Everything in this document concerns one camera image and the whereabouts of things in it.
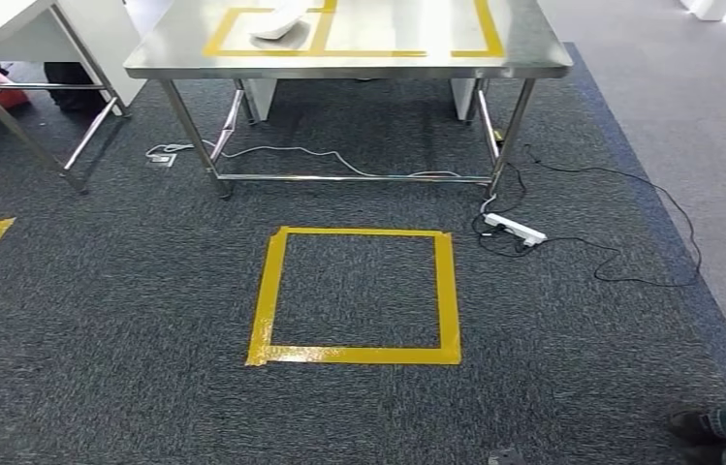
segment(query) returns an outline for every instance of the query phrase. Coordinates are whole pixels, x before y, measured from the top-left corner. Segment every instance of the shoe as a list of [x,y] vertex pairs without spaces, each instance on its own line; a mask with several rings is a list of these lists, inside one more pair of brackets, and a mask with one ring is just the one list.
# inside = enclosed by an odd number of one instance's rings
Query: shoe
[[701,446],[682,450],[682,456],[688,465],[722,465],[722,453],[725,448],[720,446]]
[[704,411],[682,410],[671,414],[668,431],[692,446],[715,446],[726,442],[710,429],[708,414]]

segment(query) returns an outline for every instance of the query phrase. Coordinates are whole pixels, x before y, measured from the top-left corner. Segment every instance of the white cable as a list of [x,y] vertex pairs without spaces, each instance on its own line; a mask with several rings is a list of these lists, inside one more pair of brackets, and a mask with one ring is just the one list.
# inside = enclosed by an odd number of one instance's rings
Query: white cable
[[[211,147],[216,147],[217,145],[209,140],[203,140],[203,142],[207,145],[210,145]],[[151,147],[147,152],[145,152],[145,156],[153,155],[156,150],[161,150],[161,153],[175,153],[175,152],[181,152],[183,150],[191,150],[194,148],[194,145],[192,144],[181,144],[181,143],[162,143],[160,145],[155,145]],[[372,174],[370,172],[365,172],[363,170],[358,170],[354,167],[354,165],[348,163],[344,158],[342,158],[342,155],[339,154],[339,152],[332,150],[331,152],[312,152],[311,150],[308,150],[307,148],[303,147],[271,147],[269,145],[261,145],[259,147],[252,147],[247,148],[245,150],[242,150],[240,152],[237,152],[235,154],[229,155],[224,152],[220,152],[221,155],[225,158],[236,158],[240,155],[245,155],[246,153],[255,152],[257,150],[277,150],[277,151],[302,151],[309,155],[314,155],[315,157],[324,157],[327,155],[333,155],[337,160],[339,160],[340,163],[345,165],[346,168],[349,170],[355,172],[356,174],[359,174],[360,176],[365,177],[372,177],[372,176],[378,176],[379,174]],[[418,172],[412,172],[411,174],[395,174],[397,177],[416,177],[416,176],[424,176],[424,175],[444,175],[444,176],[450,176],[450,177],[462,177],[460,174],[457,174],[453,171],[418,171]]]
[[482,213],[482,214],[485,215],[486,214],[486,208],[488,208],[489,203],[491,203],[491,202],[493,202],[495,200],[496,200],[496,194],[492,195],[490,197],[490,199],[488,199],[487,201],[484,201],[483,204],[480,205],[480,213]]

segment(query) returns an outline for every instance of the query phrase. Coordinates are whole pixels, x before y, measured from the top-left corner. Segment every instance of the table leg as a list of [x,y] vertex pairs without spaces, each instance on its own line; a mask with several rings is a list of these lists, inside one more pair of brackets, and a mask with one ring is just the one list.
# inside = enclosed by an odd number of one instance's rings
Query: table leg
[[208,177],[214,183],[214,187],[220,195],[221,199],[228,199],[232,196],[234,186],[229,181],[220,180],[217,178],[217,167],[214,166],[212,155],[208,153],[208,149],[205,148],[203,138],[200,137],[200,131],[197,130],[197,126],[194,124],[194,120],[191,118],[191,114],[188,112],[188,107],[177,91],[177,87],[174,85],[174,81],[171,79],[160,79],[160,85],[163,86],[163,90],[169,97],[169,103],[172,104],[172,109],[177,115],[177,119],[180,120],[180,124],[185,130],[186,136],[191,140],[194,145],[194,151],[200,157],[200,161],[203,162],[205,172],[208,173]]
[[251,108],[251,99],[248,98],[248,94],[245,92],[245,85],[243,84],[242,79],[235,79],[235,87],[237,90],[242,91],[242,110],[245,112],[248,124],[256,124],[258,118],[254,115],[254,110]]
[[60,162],[57,160],[57,158],[48,153],[36,140],[34,140],[25,131],[23,131],[23,128],[20,127],[19,123],[17,123],[17,120],[13,116],[11,116],[9,112],[6,111],[6,109],[3,108],[1,105],[0,122],[2,122],[3,125],[9,129],[9,131],[14,133],[15,136],[22,140],[23,143],[25,143],[31,149],[32,153],[36,155],[37,158],[39,158],[44,165],[46,165],[53,171],[57,171],[61,176],[66,178],[66,181],[68,181],[69,184],[71,184],[72,187],[74,187],[75,190],[77,190],[78,192],[86,192],[85,181],[80,180],[79,178],[71,174],[68,170],[65,170],[63,166],[60,165]]
[[520,97],[517,99],[517,105],[514,107],[514,114],[511,115],[511,122],[508,124],[508,131],[505,133],[505,141],[502,144],[502,149],[499,152],[499,156],[494,160],[493,171],[491,172],[491,183],[486,190],[486,199],[490,199],[496,194],[496,187],[499,184],[499,178],[502,175],[502,169],[505,168],[505,161],[508,158],[508,154],[514,147],[517,141],[517,136],[520,133],[520,127],[522,125],[522,118],[525,114],[525,108],[528,106],[528,101],[531,99],[531,93],[534,90],[534,83],[536,79],[528,78],[522,84],[522,91]]
[[489,90],[489,80],[480,78],[474,81],[474,88],[471,90],[471,104],[468,106],[468,112],[465,114],[465,124],[470,125],[477,117],[477,108],[480,106],[480,92],[486,93]]
[[106,76],[106,73],[104,73],[100,65],[97,64],[97,61],[91,55],[91,52],[88,51],[88,47],[80,39],[78,33],[72,27],[71,23],[69,23],[69,20],[66,18],[66,16],[63,14],[63,11],[60,10],[60,7],[58,7],[56,3],[51,6],[51,12],[54,14],[55,17],[57,17],[57,20],[60,22],[63,30],[66,31],[66,35],[68,35],[69,38],[72,40],[72,43],[75,45],[79,54],[85,60],[91,72],[94,73],[94,75],[97,76],[97,79],[100,80],[100,83],[103,84],[104,87],[106,87],[106,92],[109,92],[112,98],[117,98],[116,104],[114,105],[120,111],[120,115],[126,118],[131,116],[131,111],[129,111],[128,107],[123,104],[123,99],[120,98],[120,95],[114,89],[114,86],[111,84],[109,77]]

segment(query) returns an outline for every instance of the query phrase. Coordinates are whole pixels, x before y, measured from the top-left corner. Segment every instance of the black cable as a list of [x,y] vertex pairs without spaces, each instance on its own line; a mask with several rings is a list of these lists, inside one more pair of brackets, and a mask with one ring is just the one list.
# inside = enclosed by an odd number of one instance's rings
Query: black cable
[[611,255],[610,257],[608,257],[604,262],[598,264],[597,267],[594,269],[593,277],[596,278],[596,279],[598,279],[598,280],[600,280],[600,281],[607,282],[607,283],[623,283],[623,282],[642,283],[642,284],[647,284],[647,285],[655,286],[655,287],[659,287],[659,288],[683,288],[683,287],[693,286],[693,285],[697,284],[697,282],[699,281],[700,271],[701,271],[701,268],[702,268],[702,251],[700,250],[699,244],[696,241],[696,230],[694,229],[693,222],[691,221],[691,218],[688,216],[687,212],[685,212],[684,208],[682,208],[681,205],[679,205],[679,203],[674,199],[674,197],[667,190],[665,190],[661,186],[657,186],[656,184],[653,184],[652,182],[648,181],[647,179],[643,179],[640,176],[637,176],[635,174],[631,174],[631,173],[628,173],[628,172],[622,172],[622,171],[617,171],[617,170],[609,170],[607,168],[600,168],[600,167],[589,167],[589,168],[580,168],[580,169],[565,169],[565,168],[558,168],[558,167],[554,167],[554,166],[551,166],[551,165],[547,165],[545,163],[542,163],[541,160],[535,158],[531,154],[531,150],[530,150],[531,149],[531,145],[530,144],[526,144],[524,148],[525,148],[525,153],[529,157],[531,157],[531,160],[533,160],[534,164],[539,165],[539,166],[541,166],[543,168],[546,168],[548,170],[551,170],[551,171],[570,172],[570,173],[589,172],[589,171],[603,171],[603,172],[608,172],[608,173],[613,173],[613,174],[620,174],[620,175],[623,175],[623,176],[626,176],[626,177],[630,177],[632,179],[636,179],[636,180],[638,180],[640,182],[643,182],[643,183],[651,186],[652,188],[656,189],[657,191],[665,194],[665,196],[668,198],[668,200],[671,201],[671,204],[677,210],[679,210],[679,212],[682,214],[682,217],[684,217],[685,223],[687,224],[688,229],[690,230],[689,239],[691,241],[691,245],[693,246],[694,250],[696,251],[696,265],[694,267],[693,276],[688,281],[685,281],[683,283],[670,283],[670,284],[669,283],[659,283],[659,282],[650,281],[650,280],[642,279],[642,278],[607,278],[605,276],[600,275],[600,271],[607,264],[611,263],[613,260],[615,260],[616,258],[618,258],[619,256],[621,256],[622,255],[622,251],[620,249],[616,249],[614,247],[609,247],[609,246],[606,246],[606,245],[597,244],[595,242],[592,242],[592,241],[587,240],[587,239],[583,239],[581,237],[554,237],[554,238],[547,239],[545,242],[543,242],[541,244],[538,244],[536,246],[533,246],[533,247],[524,247],[522,245],[521,240],[517,239],[517,240],[515,240],[515,250],[516,250],[517,254],[506,254],[506,253],[503,253],[503,252],[499,252],[499,251],[497,251],[495,249],[489,248],[483,242],[483,240],[485,238],[487,238],[487,237],[497,238],[497,237],[508,236],[508,235],[507,234],[502,234],[500,236],[495,236],[494,235],[495,233],[499,233],[499,232],[503,232],[504,231],[504,228],[501,225],[500,226],[497,226],[497,227],[493,227],[493,228],[488,228],[487,230],[484,230],[484,231],[480,231],[480,230],[477,229],[477,222],[478,222],[478,220],[484,219],[485,216],[488,213],[497,213],[497,214],[504,213],[504,212],[510,211],[510,210],[512,210],[512,209],[520,206],[520,204],[522,202],[522,199],[524,199],[525,195],[527,194],[527,188],[526,188],[525,184],[522,182],[521,172],[520,172],[520,170],[518,170],[516,167],[513,167],[513,166],[512,166],[512,168],[514,168],[514,170],[517,172],[518,182],[520,183],[520,186],[522,187],[522,195],[518,199],[518,201],[513,206],[511,206],[510,208],[506,208],[506,209],[501,210],[501,211],[481,212],[479,215],[477,215],[471,221],[471,229],[474,231],[475,234],[477,234],[477,242],[479,243],[480,247],[482,247],[483,249],[485,249],[485,250],[493,253],[494,255],[498,255],[500,257],[505,257],[505,258],[509,258],[509,259],[519,259],[519,258],[526,257],[528,254],[534,252],[535,250],[539,249],[540,247],[542,247],[542,246],[544,246],[546,244],[552,243],[552,242],[576,241],[576,242],[581,242],[581,243],[583,243],[585,245],[588,245],[588,246],[591,246],[591,247],[594,247],[594,248],[597,248],[597,249],[602,249],[602,250],[605,250],[605,251],[614,252],[613,255]]

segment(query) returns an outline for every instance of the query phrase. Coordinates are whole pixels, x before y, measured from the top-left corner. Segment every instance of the metal frame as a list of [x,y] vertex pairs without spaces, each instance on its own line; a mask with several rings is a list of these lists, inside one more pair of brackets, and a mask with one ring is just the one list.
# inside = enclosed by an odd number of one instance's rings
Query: metal frame
[[74,163],[77,161],[79,156],[82,154],[85,147],[91,142],[91,139],[97,133],[97,130],[109,116],[111,110],[114,107],[120,111],[120,114],[124,117],[131,115],[129,110],[122,103],[122,99],[117,94],[114,87],[111,85],[109,78],[103,73],[103,70],[97,64],[94,57],[89,52],[86,45],[79,38],[77,32],[69,23],[60,8],[54,4],[50,7],[51,12],[60,23],[66,35],[71,40],[72,44],[77,49],[79,55],[83,58],[84,62],[88,65],[90,74],[94,74],[97,79],[101,82],[100,84],[51,84],[51,83],[12,83],[0,85],[0,89],[23,89],[23,90],[100,90],[108,92],[109,101],[106,106],[92,121],[91,125],[86,130],[82,139],[80,140],[77,148],[72,152],[66,163],[59,161],[50,152],[46,151],[42,145],[40,145],[34,138],[27,134],[22,127],[20,127],[17,120],[6,111],[5,108],[0,106],[0,121],[6,126],[9,131],[15,134],[20,140],[22,140],[34,153],[34,155],[40,159],[40,161],[52,171],[56,171],[60,176],[64,177],[66,181],[78,192],[84,194],[86,190],[86,181],[74,175],[71,172]]
[[160,79],[160,83],[165,90],[169,102],[177,115],[186,135],[194,145],[195,151],[200,157],[205,172],[208,177],[214,183],[214,187],[217,189],[219,197],[221,199],[228,199],[234,192],[234,182],[237,181],[393,181],[393,182],[440,182],[440,183],[456,183],[456,184],[480,184],[486,186],[485,197],[490,199],[496,194],[497,186],[499,184],[499,178],[502,175],[503,168],[505,167],[506,159],[508,154],[513,149],[514,143],[520,132],[522,123],[522,117],[525,113],[525,109],[530,100],[531,93],[534,88],[535,78],[527,78],[522,84],[522,90],[520,96],[517,99],[517,104],[514,108],[514,113],[511,116],[504,143],[500,149],[497,146],[496,140],[494,139],[494,130],[490,122],[490,114],[488,104],[486,102],[486,92],[488,90],[488,80],[484,78],[476,79],[472,98],[471,106],[468,110],[468,117],[466,120],[473,120],[476,113],[479,112],[480,119],[483,123],[483,130],[485,132],[486,144],[489,148],[490,159],[492,163],[492,170],[489,176],[434,176],[434,175],[422,175],[422,176],[404,176],[404,175],[383,175],[383,176],[359,176],[359,175],[348,175],[348,176],[324,176],[324,175],[301,175],[301,174],[227,174],[221,173],[217,170],[216,162],[220,158],[220,154],[232,136],[236,129],[237,114],[239,113],[240,106],[245,104],[245,111],[249,118],[249,122],[256,121],[250,104],[248,103],[247,96],[245,94],[245,87],[242,85],[240,79],[235,80],[235,86],[237,91],[235,92],[234,100],[232,101],[231,108],[226,122],[223,125],[223,129],[220,131],[220,137],[217,140],[213,150],[208,151],[208,148],[203,143],[203,138],[200,136],[200,132],[197,126],[194,124],[194,120],[183,102],[182,96],[177,91],[176,85],[174,85],[173,79]]

